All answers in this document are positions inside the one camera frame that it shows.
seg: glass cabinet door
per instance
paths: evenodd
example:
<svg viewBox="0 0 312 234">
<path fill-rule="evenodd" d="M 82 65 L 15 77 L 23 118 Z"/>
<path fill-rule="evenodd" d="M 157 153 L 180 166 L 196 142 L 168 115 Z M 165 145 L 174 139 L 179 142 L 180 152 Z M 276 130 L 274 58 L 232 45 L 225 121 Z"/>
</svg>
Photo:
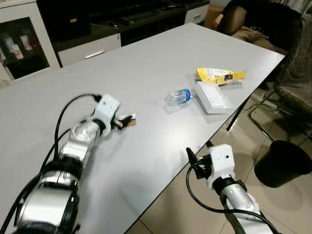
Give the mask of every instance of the glass cabinet door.
<svg viewBox="0 0 312 234">
<path fill-rule="evenodd" d="M 11 79 L 50 66 L 29 17 L 0 23 L 0 59 Z"/>
</svg>

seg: water bottle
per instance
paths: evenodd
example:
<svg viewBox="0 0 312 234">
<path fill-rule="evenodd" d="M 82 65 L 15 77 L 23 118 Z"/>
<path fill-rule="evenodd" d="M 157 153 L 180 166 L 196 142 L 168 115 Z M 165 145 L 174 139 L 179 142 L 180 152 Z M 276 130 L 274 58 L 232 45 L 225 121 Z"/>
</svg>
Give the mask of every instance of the water bottle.
<svg viewBox="0 0 312 234">
<path fill-rule="evenodd" d="M 182 90 L 176 90 L 172 91 L 167 94 L 165 98 L 165 102 L 169 106 L 176 106 L 181 103 L 185 103 L 188 100 L 190 100 L 195 94 L 194 90 L 189 90 L 189 89 L 182 89 Z"/>
</svg>

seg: yellow package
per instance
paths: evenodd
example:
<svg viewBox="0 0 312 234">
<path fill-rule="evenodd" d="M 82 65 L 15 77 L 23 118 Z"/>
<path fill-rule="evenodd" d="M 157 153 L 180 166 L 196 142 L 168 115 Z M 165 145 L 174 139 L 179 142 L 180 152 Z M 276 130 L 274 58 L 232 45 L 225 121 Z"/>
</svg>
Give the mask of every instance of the yellow package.
<svg viewBox="0 0 312 234">
<path fill-rule="evenodd" d="M 244 71 L 232 72 L 213 68 L 197 68 L 196 71 L 201 81 L 218 85 L 239 83 L 241 79 L 245 78 Z"/>
</svg>

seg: tv stand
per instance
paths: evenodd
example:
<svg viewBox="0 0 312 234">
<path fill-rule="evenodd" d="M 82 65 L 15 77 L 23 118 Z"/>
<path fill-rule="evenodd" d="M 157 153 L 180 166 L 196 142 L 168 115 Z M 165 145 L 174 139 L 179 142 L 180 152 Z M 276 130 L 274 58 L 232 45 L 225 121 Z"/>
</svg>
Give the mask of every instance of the tv stand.
<svg viewBox="0 0 312 234">
<path fill-rule="evenodd" d="M 109 19 L 92 19 L 90 35 L 68 41 L 51 39 L 51 42 L 60 64 L 66 66 L 185 23 L 201 23 L 205 20 L 209 0 L 183 1 L 189 3 L 170 9 L 158 5 L 144 10 L 118 12 Z"/>
</svg>

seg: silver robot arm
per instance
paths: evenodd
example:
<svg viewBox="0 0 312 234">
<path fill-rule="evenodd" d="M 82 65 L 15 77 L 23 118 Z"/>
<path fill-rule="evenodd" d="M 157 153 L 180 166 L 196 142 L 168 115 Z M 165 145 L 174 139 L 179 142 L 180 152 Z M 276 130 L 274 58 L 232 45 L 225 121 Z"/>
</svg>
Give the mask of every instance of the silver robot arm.
<svg viewBox="0 0 312 234">
<path fill-rule="evenodd" d="M 191 164 L 191 168 L 187 173 L 187 187 L 190 195 L 199 205 L 206 206 L 195 197 L 190 189 L 188 177 L 192 168 L 196 173 L 197 179 L 207 179 L 208 187 L 215 190 L 220 196 L 220 201 L 225 210 L 253 212 L 263 217 L 259 204 L 247 192 L 244 183 L 240 180 L 235 181 L 235 163 L 230 145 L 223 144 L 210 147 L 208 149 L 208 155 L 199 158 L 199 160 L 197 160 L 190 148 L 187 148 L 187 153 Z M 219 211 L 208 206 L 205 208 L 213 212 Z M 223 213 L 232 225 L 235 234 L 274 234 L 269 225 L 261 217 L 244 213 Z"/>
<path fill-rule="evenodd" d="M 18 209 L 16 233 L 71 234 L 79 229 L 74 228 L 79 180 L 94 143 L 110 133 L 119 106 L 119 101 L 104 95 L 94 114 L 71 128 L 58 160 L 44 167 L 39 182 Z"/>
</svg>

